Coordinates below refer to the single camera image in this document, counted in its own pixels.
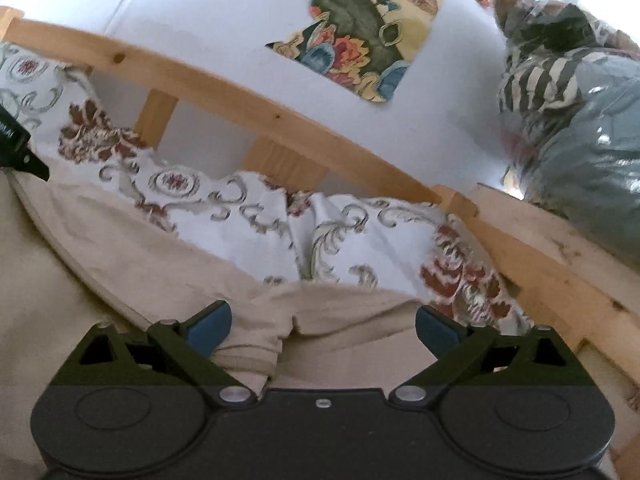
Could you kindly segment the beige hooded zip jacket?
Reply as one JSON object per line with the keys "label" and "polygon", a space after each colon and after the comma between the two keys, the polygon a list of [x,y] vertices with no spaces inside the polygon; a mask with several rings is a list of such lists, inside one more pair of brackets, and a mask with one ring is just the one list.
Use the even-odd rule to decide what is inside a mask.
{"label": "beige hooded zip jacket", "polygon": [[433,361],[415,299],[355,286],[266,285],[150,226],[62,169],[1,175],[1,474],[44,471],[29,419],[93,325],[144,328],[226,300],[232,332],[213,362],[248,388],[390,390]]}

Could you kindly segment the bagged clothes pile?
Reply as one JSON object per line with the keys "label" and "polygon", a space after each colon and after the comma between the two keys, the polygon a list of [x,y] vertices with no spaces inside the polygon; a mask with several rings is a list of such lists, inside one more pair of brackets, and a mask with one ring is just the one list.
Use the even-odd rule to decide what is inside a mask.
{"label": "bagged clothes pile", "polygon": [[639,264],[639,47],[563,0],[489,0],[501,132],[525,199]]}

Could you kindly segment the floral patterned bed sheet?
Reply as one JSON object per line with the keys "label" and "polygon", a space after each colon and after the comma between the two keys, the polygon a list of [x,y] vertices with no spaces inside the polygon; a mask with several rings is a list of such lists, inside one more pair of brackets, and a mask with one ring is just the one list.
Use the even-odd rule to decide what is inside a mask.
{"label": "floral patterned bed sheet", "polygon": [[401,292],[460,324],[521,335],[529,319],[478,241],[439,206],[396,198],[288,192],[256,172],[214,180],[159,159],[113,126],[87,76],[15,44],[1,47],[1,106],[52,169],[21,177],[29,203],[115,212],[190,243],[268,285],[308,282]]}

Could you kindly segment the wooden bedside shelf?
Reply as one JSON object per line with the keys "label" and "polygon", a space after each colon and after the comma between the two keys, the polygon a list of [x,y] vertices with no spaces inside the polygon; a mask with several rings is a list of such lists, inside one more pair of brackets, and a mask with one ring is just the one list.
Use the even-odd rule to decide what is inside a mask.
{"label": "wooden bedside shelf", "polygon": [[482,184],[470,200],[491,226],[566,266],[629,311],[639,312],[639,273],[583,238],[570,222]]}

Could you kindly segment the wooden bed headboard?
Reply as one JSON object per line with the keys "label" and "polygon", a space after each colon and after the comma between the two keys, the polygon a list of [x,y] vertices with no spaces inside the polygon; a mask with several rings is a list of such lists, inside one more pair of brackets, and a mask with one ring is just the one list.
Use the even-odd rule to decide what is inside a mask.
{"label": "wooden bed headboard", "polygon": [[227,79],[155,52],[90,32],[24,18],[3,8],[1,37],[48,58],[94,68],[149,90],[136,129],[160,142],[179,102],[247,128],[257,140],[244,167],[287,188],[313,190],[333,172],[365,190],[434,202],[457,214],[518,286],[518,301],[537,322],[556,327],[579,348],[590,344],[630,377],[639,374],[639,312],[623,307],[566,266],[480,218],[469,195],[428,188],[382,158],[322,125]]}

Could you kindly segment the floral painting wall poster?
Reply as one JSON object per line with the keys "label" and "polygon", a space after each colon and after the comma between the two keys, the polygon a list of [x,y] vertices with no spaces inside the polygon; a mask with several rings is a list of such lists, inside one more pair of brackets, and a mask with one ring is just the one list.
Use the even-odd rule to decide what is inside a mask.
{"label": "floral painting wall poster", "polygon": [[310,0],[312,23],[273,52],[373,103],[392,99],[445,0]]}

